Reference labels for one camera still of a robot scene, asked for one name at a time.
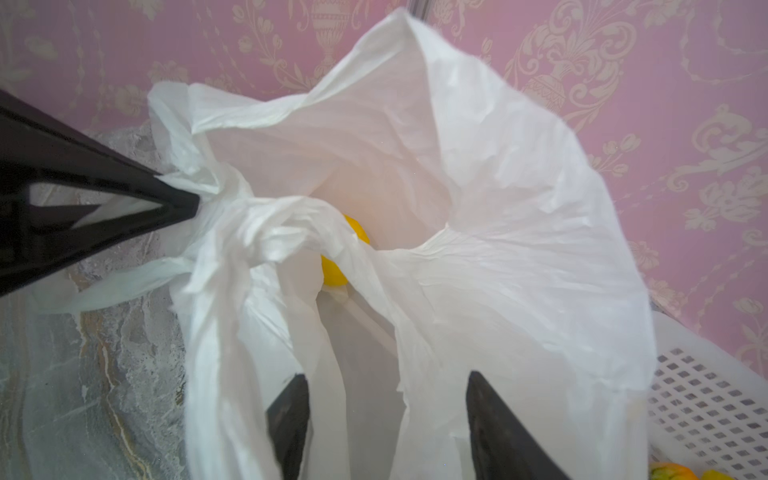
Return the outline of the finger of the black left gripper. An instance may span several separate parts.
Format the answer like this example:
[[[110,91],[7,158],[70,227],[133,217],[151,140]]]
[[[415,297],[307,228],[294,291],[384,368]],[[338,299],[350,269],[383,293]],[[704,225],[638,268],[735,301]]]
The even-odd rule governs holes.
[[[36,206],[29,195],[1,198],[1,294],[10,294],[137,236],[193,218],[200,198],[116,195],[103,204]]]
[[[1,196],[21,198],[37,183],[180,204],[180,192],[150,168],[2,92]]]

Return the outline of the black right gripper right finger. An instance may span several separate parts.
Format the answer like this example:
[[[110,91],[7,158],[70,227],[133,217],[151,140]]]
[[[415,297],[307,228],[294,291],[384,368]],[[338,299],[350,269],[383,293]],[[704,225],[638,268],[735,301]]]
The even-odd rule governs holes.
[[[465,402],[477,479],[568,480],[478,371],[469,375]]]

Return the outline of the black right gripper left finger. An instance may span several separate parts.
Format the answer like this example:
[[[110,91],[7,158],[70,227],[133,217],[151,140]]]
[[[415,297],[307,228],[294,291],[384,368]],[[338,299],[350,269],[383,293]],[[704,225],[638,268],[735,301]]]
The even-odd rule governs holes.
[[[297,480],[310,421],[309,385],[295,375],[266,410],[269,436],[283,480]]]

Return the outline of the round yellow toy lemon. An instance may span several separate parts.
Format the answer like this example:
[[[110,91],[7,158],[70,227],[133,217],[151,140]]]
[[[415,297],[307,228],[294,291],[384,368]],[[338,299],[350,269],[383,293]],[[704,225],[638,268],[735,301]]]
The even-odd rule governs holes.
[[[356,242],[364,243],[370,246],[370,238],[363,226],[357,220],[348,215],[345,215],[344,218],[349,224],[350,228],[354,231]],[[339,253],[334,259],[329,259],[325,256],[321,257],[323,284],[326,287],[343,287],[349,283],[345,273],[348,270],[347,265],[349,262],[351,262],[351,258],[352,254],[347,249]]]

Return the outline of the orange green toy mango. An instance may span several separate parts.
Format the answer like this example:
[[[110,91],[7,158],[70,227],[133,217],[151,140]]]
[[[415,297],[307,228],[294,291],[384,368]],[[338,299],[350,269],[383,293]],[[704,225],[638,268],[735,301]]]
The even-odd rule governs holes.
[[[655,462],[649,466],[649,480],[698,480],[689,468],[671,462]]]

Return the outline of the yellow toy corn fruit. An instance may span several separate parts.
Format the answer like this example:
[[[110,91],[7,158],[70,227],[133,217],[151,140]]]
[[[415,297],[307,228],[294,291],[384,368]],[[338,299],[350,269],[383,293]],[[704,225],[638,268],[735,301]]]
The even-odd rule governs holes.
[[[717,470],[708,470],[702,473],[701,480],[734,480],[731,476]]]

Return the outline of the white plastic bag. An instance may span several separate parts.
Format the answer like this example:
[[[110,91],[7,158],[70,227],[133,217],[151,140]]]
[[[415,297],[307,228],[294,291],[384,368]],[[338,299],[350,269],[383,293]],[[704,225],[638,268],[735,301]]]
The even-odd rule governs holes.
[[[169,186],[197,217],[165,257],[79,290],[34,285],[44,313],[168,286],[185,343],[195,479],[276,479],[265,407],[310,390],[311,479],[347,479],[353,445],[316,304],[321,257],[395,332],[405,406],[390,475],[469,473],[465,391],[493,384],[573,479],[647,475],[656,367],[648,293],[575,133],[406,11],[368,31],[310,92],[268,102],[204,84],[148,96]],[[357,243],[348,215],[368,233]]]

